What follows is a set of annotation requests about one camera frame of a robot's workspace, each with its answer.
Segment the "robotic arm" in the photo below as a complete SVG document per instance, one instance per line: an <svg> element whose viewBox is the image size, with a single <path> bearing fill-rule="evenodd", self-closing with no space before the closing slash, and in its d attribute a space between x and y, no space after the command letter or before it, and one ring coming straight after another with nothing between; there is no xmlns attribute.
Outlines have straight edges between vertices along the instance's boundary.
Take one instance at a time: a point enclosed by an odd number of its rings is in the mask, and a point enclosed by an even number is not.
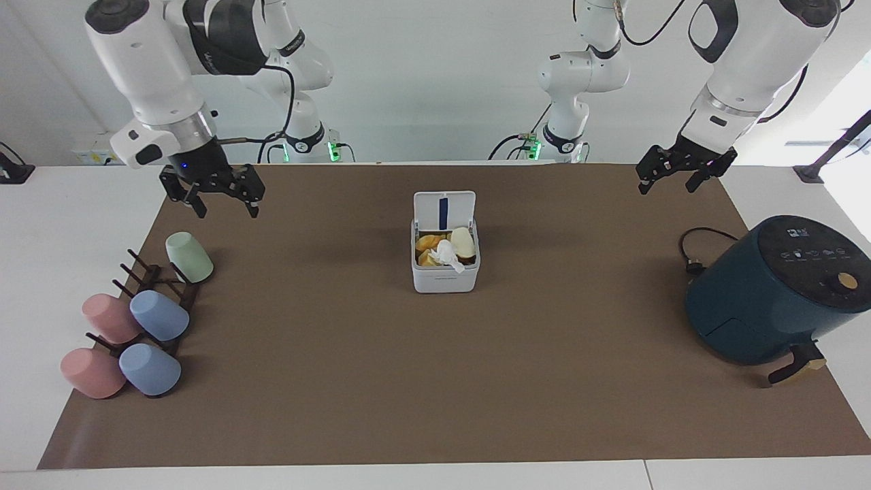
<svg viewBox="0 0 871 490"><path fill-rule="evenodd" d="M653 146L637 165L641 194L676 172L693 172L686 182L690 192L723 175L738 156L735 140L807 65L840 14L838 0L704 0L689 35L713 74L675 144Z"/></svg>
<svg viewBox="0 0 871 490"><path fill-rule="evenodd" d="M629 62L620 50L620 27L615 4L625 8L628 0L579 0L577 31L586 41L586 51L561 52L539 70L538 82L553 104L550 118L539 130L541 158L577 161L590 117L590 107L580 100L583 93L611 92L629 80Z"/></svg>
<svg viewBox="0 0 871 490"><path fill-rule="evenodd" d="M307 43L285 0L97 0L85 15L88 37L135 119L111 138L127 165L164 156L166 193L206 215L200 193L243 201L252 217L266 189L253 166L229 166L193 74L240 76L286 111L294 89L329 85L333 70L323 51ZM265 66L274 66L263 70ZM331 156L314 103L295 94L286 136L300 159Z"/></svg>

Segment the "blue strip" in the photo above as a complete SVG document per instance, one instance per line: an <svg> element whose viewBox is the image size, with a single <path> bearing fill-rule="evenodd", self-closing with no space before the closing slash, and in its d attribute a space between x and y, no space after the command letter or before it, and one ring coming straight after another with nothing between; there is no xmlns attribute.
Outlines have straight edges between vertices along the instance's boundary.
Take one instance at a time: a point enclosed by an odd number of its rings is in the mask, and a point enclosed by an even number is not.
<svg viewBox="0 0 871 490"><path fill-rule="evenodd" d="M442 197L438 201L438 227L448 229L448 198Z"/></svg>

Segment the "air fryer handle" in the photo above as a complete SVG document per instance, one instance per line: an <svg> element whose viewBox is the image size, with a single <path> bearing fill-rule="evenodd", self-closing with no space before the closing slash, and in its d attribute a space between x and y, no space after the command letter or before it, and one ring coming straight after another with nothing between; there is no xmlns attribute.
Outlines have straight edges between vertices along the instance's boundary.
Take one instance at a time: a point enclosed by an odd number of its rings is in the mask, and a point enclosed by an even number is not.
<svg viewBox="0 0 871 490"><path fill-rule="evenodd" d="M768 375L768 382L772 385L794 379L803 372L819 370L826 365L826 358L817 349L816 342L792 345L789 350L793 352L793 363Z"/></svg>

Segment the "green indicator light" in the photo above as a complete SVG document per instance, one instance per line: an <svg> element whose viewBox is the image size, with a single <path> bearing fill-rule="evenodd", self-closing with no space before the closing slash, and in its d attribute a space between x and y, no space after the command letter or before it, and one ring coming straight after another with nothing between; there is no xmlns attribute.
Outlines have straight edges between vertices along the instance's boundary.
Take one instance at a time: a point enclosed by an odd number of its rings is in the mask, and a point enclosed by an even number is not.
<svg viewBox="0 0 871 490"><path fill-rule="evenodd" d="M335 143L333 143L331 141L331 142L327 143L327 147L329 148L329 158L332 161L341 160L341 150L336 147Z"/></svg>
<svg viewBox="0 0 871 490"><path fill-rule="evenodd" d="M538 156L542 152L542 144L540 141L536 141L536 145L532 147L532 152L530 153L530 160L538 160Z"/></svg>

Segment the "cup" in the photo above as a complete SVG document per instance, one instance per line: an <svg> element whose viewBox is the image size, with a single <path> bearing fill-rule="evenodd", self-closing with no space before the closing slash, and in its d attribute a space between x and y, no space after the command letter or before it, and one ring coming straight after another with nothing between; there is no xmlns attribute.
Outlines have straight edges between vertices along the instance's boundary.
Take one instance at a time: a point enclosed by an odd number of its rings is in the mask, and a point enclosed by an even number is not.
<svg viewBox="0 0 871 490"><path fill-rule="evenodd" d="M142 331L127 303L115 296L99 294L89 297L82 304L82 315L111 344L126 344Z"/></svg>
<svg viewBox="0 0 871 490"><path fill-rule="evenodd" d="M186 231L179 231L166 239L166 254L190 282L205 281L215 269L203 246Z"/></svg>
<svg viewBox="0 0 871 490"><path fill-rule="evenodd" d="M150 344L131 345L119 364L133 386L149 397L170 391L181 378L179 361Z"/></svg>
<svg viewBox="0 0 871 490"><path fill-rule="evenodd" d="M130 312L142 328L160 342L173 340L185 333L191 319L178 303L150 289L133 297Z"/></svg>
<svg viewBox="0 0 871 490"><path fill-rule="evenodd" d="M127 382L118 360L103 350L73 350L61 360L60 372L73 388L95 399L109 398Z"/></svg>

